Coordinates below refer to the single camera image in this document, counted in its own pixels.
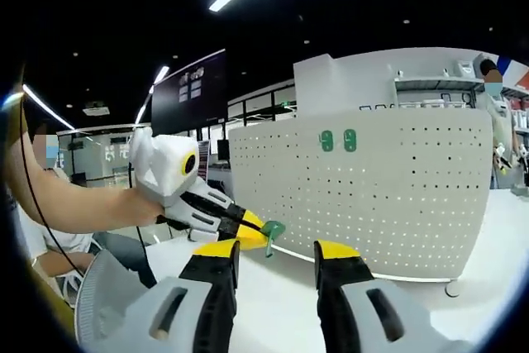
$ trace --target black screen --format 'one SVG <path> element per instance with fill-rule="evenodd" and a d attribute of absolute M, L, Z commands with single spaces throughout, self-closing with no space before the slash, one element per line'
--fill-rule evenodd
<path fill-rule="evenodd" d="M 226 117 L 224 51 L 170 75 L 155 86 L 151 118 L 154 136 L 217 124 Z"/>
<path fill-rule="evenodd" d="M 230 159 L 229 140 L 218 140 L 217 149 L 218 149 L 218 159 L 219 160 L 229 160 Z"/>

